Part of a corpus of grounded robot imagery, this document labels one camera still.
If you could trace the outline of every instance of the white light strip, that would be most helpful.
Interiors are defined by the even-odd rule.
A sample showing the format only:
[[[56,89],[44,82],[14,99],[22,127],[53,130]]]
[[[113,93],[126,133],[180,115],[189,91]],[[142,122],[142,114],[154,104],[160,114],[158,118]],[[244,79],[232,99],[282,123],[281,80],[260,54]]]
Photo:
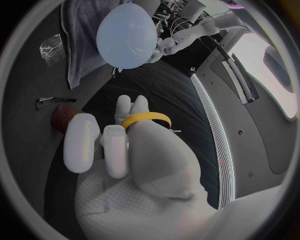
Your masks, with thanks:
[[[191,81],[205,109],[217,154],[219,169],[219,209],[235,200],[235,172],[225,130],[208,93],[195,74]]]

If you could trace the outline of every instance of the balloon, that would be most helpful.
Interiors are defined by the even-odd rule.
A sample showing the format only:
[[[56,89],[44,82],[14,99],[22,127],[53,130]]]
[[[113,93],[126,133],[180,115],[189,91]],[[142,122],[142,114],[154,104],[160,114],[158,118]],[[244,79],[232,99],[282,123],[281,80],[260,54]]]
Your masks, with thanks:
[[[133,69],[152,56],[158,35],[148,13],[134,3],[114,8],[99,26],[96,42],[101,57],[113,67]]]

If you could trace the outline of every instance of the yellow ring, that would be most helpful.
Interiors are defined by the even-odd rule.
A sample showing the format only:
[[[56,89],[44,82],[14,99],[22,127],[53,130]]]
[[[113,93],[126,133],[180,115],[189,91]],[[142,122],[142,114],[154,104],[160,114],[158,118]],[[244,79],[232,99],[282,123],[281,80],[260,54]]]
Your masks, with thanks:
[[[130,115],[129,117],[126,117],[124,119],[121,125],[126,130],[130,125],[135,124],[139,121],[153,119],[164,120],[169,123],[170,127],[172,125],[171,119],[168,116],[158,112],[143,112]]]

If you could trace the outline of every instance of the brown cylinder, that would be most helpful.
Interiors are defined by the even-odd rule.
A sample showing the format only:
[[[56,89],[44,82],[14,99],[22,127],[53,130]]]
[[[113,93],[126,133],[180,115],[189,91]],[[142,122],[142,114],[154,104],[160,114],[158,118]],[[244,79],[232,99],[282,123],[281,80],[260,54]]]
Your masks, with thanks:
[[[84,113],[84,111],[80,111],[74,107],[62,103],[54,109],[51,116],[51,125],[62,134],[66,134],[68,124],[72,118],[77,114]]]

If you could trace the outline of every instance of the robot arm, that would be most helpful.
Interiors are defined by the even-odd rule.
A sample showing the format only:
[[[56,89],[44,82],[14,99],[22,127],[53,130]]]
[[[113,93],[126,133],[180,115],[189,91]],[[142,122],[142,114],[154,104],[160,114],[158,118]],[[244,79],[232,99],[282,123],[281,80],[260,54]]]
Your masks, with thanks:
[[[210,36],[223,29],[244,27],[234,13],[224,14],[216,18],[206,17],[196,26],[176,32],[164,40],[159,38],[158,47],[154,51],[149,63],[155,63],[164,55],[175,54],[190,46],[196,39],[202,36]]]

